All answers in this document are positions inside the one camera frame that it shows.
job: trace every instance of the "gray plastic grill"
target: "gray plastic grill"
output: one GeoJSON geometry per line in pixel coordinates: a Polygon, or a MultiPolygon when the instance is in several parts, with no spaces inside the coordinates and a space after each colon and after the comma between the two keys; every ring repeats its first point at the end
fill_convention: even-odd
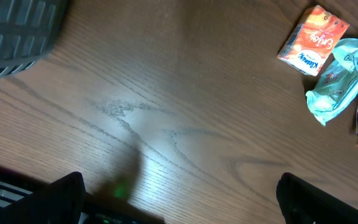
{"type": "Polygon", "coordinates": [[[0,0],[0,78],[28,69],[55,43],[68,0],[0,0]]]}

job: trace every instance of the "wooden desk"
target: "wooden desk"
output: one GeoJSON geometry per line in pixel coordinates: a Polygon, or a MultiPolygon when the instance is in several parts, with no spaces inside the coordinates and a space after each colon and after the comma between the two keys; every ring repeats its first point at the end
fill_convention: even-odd
{"type": "MultiPolygon", "coordinates": [[[[358,35],[358,1],[319,3],[358,35]]],[[[307,5],[74,0],[48,59],[0,80],[0,165],[90,192],[140,167],[131,204],[168,223],[284,223],[284,172],[358,208],[356,102],[323,127],[275,58],[307,5]]]]}

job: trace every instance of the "light blue plastic wrapper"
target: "light blue plastic wrapper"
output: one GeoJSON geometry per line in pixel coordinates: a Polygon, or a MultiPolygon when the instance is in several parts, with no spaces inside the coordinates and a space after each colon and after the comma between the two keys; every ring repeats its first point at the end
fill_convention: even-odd
{"type": "Polygon", "coordinates": [[[322,124],[335,118],[358,94],[358,39],[342,39],[333,50],[334,62],[306,93],[310,112],[322,124]]]}

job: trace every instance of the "desk surface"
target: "desk surface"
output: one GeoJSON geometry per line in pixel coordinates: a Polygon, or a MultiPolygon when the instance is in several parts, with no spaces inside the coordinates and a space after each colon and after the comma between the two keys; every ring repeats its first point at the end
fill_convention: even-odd
{"type": "MultiPolygon", "coordinates": [[[[50,56],[0,79],[0,165],[88,191],[137,175],[169,223],[284,223],[284,172],[358,208],[356,102],[327,127],[275,58],[308,1],[73,1],[50,56]]],[[[319,1],[351,24],[358,1],[319,1]]]]}

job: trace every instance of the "black object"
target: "black object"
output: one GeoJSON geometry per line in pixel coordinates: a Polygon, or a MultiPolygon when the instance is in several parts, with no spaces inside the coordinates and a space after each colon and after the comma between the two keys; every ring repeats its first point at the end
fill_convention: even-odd
{"type": "Polygon", "coordinates": [[[0,78],[33,66],[53,48],[68,0],[0,0],[0,78]]]}
{"type": "Polygon", "coordinates": [[[84,201],[82,175],[74,172],[0,209],[0,223],[77,224],[84,201]]]}
{"type": "Polygon", "coordinates": [[[277,185],[287,224],[358,224],[358,210],[290,173],[277,185]]]}
{"type": "Polygon", "coordinates": [[[86,194],[78,172],[47,185],[0,167],[0,223],[30,222],[164,223],[162,219],[146,214],[125,201],[100,201],[86,194]]]}

